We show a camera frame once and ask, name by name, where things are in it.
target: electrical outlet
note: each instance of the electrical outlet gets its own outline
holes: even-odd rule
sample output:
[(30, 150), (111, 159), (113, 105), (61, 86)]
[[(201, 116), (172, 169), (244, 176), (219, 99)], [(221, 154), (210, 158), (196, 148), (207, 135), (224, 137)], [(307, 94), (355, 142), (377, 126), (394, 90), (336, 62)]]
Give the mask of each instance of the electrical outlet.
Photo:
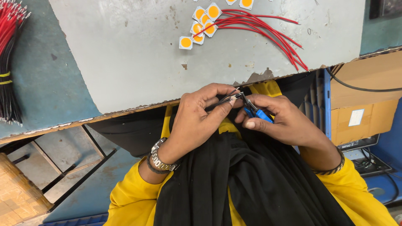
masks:
[(343, 155), (346, 158), (348, 158), (349, 160), (366, 158), (361, 151), (362, 151), (362, 149), (356, 149), (356, 150), (352, 150), (352, 151), (343, 152)]

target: hand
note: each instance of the hand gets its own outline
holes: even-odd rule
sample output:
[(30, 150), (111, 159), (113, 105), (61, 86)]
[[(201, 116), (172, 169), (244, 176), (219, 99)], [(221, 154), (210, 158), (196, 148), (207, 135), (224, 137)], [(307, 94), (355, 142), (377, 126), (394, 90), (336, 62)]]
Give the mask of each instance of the hand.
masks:
[[(285, 96), (269, 97), (252, 94), (247, 98), (257, 108), (274, 115), (275, 119), (274, 124), (260, 118), (249, 119), (242, 109), (235, 122), (243, 122), (243, 127), (261, 131), (284, 144), (293, 146), (316, 148), (322, 145), (321, 141), (329, 141), (325, 134)], [(237, 100), (234, 107), (240, 106), (242, 102)]]
[(235, 101), (219, 105), (210, 113), (205, 112), (205, 107), (218, 102), (217, 94), (227, 95), (234, 89), (230, 85), (212, 83), (193, 93), (185, 93), (181, 97), (170, 137), (158, 150), (159, 159), (172, 164), (207, 141)]

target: yellow cable tie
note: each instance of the yellow cable tie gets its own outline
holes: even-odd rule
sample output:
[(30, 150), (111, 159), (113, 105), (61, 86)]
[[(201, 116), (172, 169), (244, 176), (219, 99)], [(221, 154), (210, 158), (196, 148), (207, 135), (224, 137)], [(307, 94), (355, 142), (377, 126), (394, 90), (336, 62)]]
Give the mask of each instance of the yellow cable tie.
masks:
[(7, 74), (0, 74), (0, 77), (7, 77), (10, 75), (10, 72), (8, 72)]
[(8, 84), (8, 83), (12, 83), (12, 81), (11, 81), (11, 80), (8, 80), (8, 81), (6, 81), (6, 82), (0, 82), (0, 85), (5, 85), (5, 84)]

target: wristwatch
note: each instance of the wristwatch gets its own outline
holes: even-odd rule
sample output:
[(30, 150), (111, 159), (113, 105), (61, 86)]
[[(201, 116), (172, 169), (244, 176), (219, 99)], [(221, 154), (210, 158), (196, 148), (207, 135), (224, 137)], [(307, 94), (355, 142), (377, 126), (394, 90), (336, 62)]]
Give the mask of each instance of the wristwatch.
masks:
[(163, 142), (165, 142), (167, 140), (166, 137), (161, 138), (151, 149), (151, 158), (152, 161), (154, 162), (154, 165), (161, 170), (169, 170), (169, 171), (173, 171), (174, 169), (176, 169), (179, 165), (178, 164), (165, 164), (163, 163), (161, 160), (159, 160), (158, 158), (158, 149), (159, 147), (162, 145)]

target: blue plastic crate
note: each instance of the blue plastic crate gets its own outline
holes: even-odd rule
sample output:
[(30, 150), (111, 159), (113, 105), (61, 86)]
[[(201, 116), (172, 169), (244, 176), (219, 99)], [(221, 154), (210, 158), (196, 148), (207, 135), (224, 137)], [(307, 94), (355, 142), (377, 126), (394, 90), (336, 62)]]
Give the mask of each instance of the blue plastic crate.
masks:
[(330, 75), (325, 69), (316, 71), (299, 109), (331, 139), (331, 84)]
[(39, 226), (101, 226), (107, 221), (108, 216), (109, 214), (99, 214), (83, 218), (40, 224)]

